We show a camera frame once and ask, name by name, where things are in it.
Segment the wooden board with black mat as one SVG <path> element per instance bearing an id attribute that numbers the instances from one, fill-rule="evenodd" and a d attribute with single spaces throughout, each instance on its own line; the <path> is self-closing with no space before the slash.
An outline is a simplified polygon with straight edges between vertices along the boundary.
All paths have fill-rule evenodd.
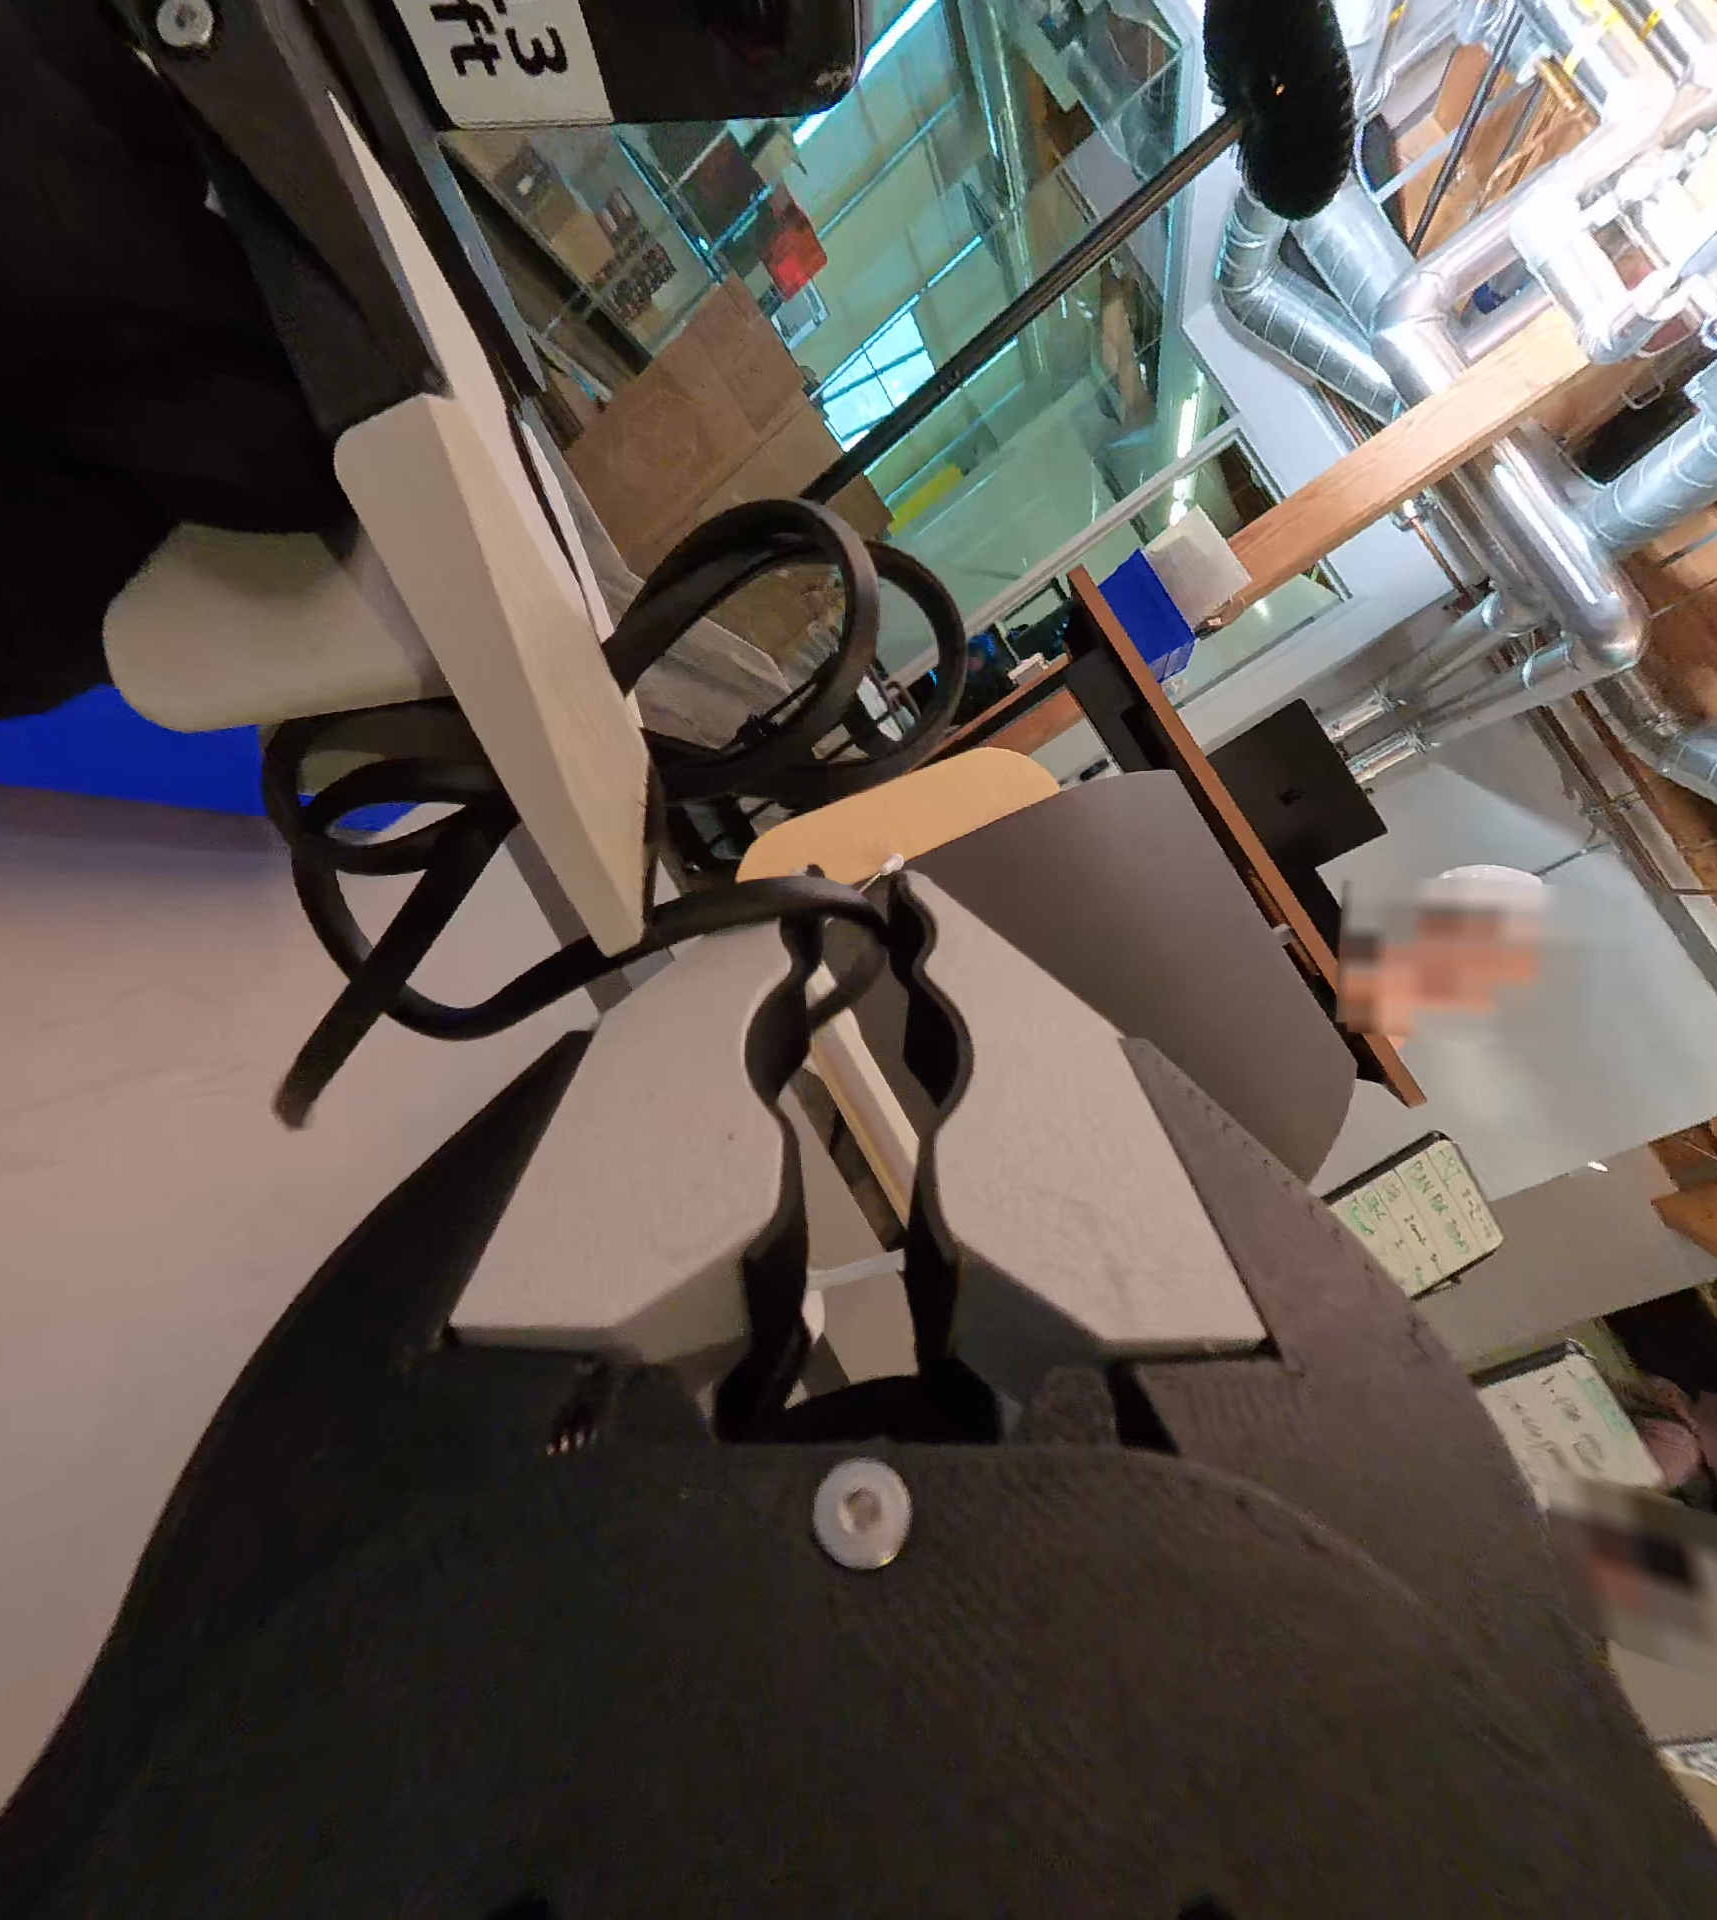
<path id="1" fill-rule="evenodd" d="M 890 855 L 1156 1043 L 1293 1174 L 1321 1171 L 1351 1111 L 1351 1048 L 1174 772 L 1060 786 L 1014 749 L 971 747 L 777 823 L 735 876 L 860 883 Z"/>

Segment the white board stand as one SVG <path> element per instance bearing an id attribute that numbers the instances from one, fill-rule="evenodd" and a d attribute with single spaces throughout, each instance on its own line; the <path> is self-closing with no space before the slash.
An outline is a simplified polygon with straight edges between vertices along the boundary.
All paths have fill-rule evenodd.
<path id="1" fill-rule="evenodd" d="M 821 1026 L 788 1103 L 799 1119 L 821 1296 L 896 1282 L 919 1165 L 919 1132 L 857 1013 Z"/>

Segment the whiteboard with writing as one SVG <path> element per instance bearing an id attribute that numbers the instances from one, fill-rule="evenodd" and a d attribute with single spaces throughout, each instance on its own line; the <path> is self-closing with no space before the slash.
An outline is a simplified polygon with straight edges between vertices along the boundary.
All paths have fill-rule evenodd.
<path id="1" fill-rule="evenodd" d="M 1603 1488 L 1666 1494 L 1661 1463 L 1583 1342 L 1483 1366 L 1471 1384 L 1541 1511 L 1576 1513 Z"/>
<path id="2" fill-rule="evenodd" d="M 1459 1283 L 1503 1247 L 1484 1188 L 1461 1145 L 1436 1129 L 1322 1200 L 1410 1302 Z"/>

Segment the orange 3D printer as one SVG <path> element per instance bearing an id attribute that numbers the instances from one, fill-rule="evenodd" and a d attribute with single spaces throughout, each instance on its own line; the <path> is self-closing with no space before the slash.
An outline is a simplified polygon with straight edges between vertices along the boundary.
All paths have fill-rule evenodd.
<path id="1" fill-rule="evenodd" d="M 799 298 L 827 265 L 817 227 L 796 200 L 780 187 L 761 203 L 752 244 L 780 303 Z"/>

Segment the large cardboard box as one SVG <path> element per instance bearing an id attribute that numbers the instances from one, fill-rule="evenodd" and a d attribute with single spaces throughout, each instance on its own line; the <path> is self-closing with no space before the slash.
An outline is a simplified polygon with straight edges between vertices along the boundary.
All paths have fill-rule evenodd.
<path id="1" fill-rule="evenodd" d="M 801 496 L 839 455 L 796 362 L 736 278 L 715 285 L 564 449 L 636 576 L 728 507 Z"/>

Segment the wooden standing desk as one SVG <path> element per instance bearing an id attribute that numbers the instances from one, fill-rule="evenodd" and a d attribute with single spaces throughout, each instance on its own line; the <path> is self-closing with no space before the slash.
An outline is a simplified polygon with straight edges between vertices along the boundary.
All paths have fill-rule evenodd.
<path id="1" fill-rule="evenodd" d="M 1589 367 L 1575 323 L 1557 308 L 1539 313 L 1468 372 L 1449 375 L 1440 393 L 1238 532 L 1231 549 L 1251 581 L 1234 591 L 1234 606 L 1324 561 L 1372 520 L 1493 447 Z M 1384 830 L 1346 757 L 1304 702 L 1258 723 L 1257 745 L 1237 740 L 1209 754 L 1132 650 L 1090 572 L 1072 567 L 1067 590 L 1064 654 L 950 732 L 940 757 L 978 747 L 1029 756 L 1087 722 L 1122 772 L 1172 772 L 1349 1046 L 1359 1075 L 1404 1107 L 1423 1106 L 1398 1043 L 1342 1022 L 1341 905 L 1319 865 Z"/>

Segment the blue plastic bin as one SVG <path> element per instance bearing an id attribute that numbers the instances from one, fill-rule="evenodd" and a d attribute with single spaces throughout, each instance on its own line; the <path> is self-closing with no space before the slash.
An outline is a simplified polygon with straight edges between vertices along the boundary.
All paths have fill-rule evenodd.
<path id="1" fill-rule="evenodd" d="M 252 727 L 172 732 L 108 685 L 0 722 L 0 834 L 175 852 L 277 852 Z"/>

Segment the silver bent duct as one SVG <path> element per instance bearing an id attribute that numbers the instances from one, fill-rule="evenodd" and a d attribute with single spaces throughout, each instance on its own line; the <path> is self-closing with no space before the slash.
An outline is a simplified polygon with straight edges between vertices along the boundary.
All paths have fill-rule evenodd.
<path id="1" fill-rule="evenodd" d="M 1404 457 L 1390 504 L 1442 489 L 1489 563 L 1493 591 L 1445 635 L 1328 718 L 1334 741 L 1380 727 L 1351 764 L 1379 778 L 1473 734 L 1596 694 L 1616 735 L 1658 775 L 1717 804 L 1717 722 L 1664 706 L 1641 672 L 1651 612 L 1618 563 L 1717 500 L 1717 365 L 1686 425 L 1610 483 L 1576 468 L 1532 420 L 1644 319 L 1643 289 L 1616 333 L 1567 311 L 1584 193 L 1635 171 L 1616 131 L 1592 131 L 1504 203 L 1414 255 L 1355 179 L 1291 224 L 1243 187 L 1217 292 L 1231 319 L 1383 423 L 1375 452 Z"/>

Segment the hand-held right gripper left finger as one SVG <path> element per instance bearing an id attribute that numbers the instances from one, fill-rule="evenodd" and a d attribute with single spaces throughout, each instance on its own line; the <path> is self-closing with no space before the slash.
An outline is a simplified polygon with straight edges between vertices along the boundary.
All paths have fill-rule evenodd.
<path id="1" fill-rule="evenodd" d="M 468 1342 L 708 1362 L 779 1405 L 806 1350 L 806 965 L 783 929 L 679 951 L 593 1031 L 452 1310 Z"/>

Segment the small blue bin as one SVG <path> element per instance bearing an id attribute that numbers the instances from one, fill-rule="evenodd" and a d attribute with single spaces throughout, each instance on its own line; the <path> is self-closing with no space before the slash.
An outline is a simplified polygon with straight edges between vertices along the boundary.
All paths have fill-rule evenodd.
<path id="1" fill-rule="evenodd" d="M 1159 581 L 1152 585 L 1156 590 L 1108 596 L 1108 608 L 1152 679 L 1163 684 L 1187 672 L 1198 633 Z"/>

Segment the black round-top pole stand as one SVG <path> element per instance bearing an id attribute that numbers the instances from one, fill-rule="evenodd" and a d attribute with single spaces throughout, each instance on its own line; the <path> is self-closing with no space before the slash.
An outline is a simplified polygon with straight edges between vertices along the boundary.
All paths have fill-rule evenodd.
<path id="1" fill-rule="evenodd" d="M 1237 154 L 1246 189 L 1288 224 L 1331 203 L 1355 140 L 1351 56 L 1334 3 L 1206 1 L 1202 64 L 1219 118 L 823 468 L 803 489 L 806 502 L 825 505 L 867 474 L 1222 156 Z"/>

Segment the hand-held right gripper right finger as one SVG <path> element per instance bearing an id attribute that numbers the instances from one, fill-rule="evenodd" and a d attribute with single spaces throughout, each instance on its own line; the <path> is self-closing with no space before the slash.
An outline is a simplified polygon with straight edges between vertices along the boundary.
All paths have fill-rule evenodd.
<path id="1" fill-rule="evenodd" d="M 940 885 L 892 877 L 917 1123 L 904 1296 L 924 1374 L 1251 1355 L 1265 1322 L 1159 1115 L 1146 1048 Z"/>

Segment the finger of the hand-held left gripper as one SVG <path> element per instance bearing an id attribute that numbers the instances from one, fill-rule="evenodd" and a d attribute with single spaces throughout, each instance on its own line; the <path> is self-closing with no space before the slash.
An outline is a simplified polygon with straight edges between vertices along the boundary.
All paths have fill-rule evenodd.
<path id="1" fill-rule="evenodd" d="M 437 387 L 346 427 L 334 465 L 536 852 L 605 953 L 653 902 L 649 757 L 510 390 L 364 135 L 332 103 Z"/>

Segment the person's left hand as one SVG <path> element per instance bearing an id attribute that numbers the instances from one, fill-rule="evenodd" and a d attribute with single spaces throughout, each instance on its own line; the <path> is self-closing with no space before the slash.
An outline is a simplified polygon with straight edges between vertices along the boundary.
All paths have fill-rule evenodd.
<path id="1" fill-rule="evenodd" d="M 107 682 L 105 612 L 179 525 L 345 511 L 165 81 L 108 3 L 0 3 L 0 722 Z"/>

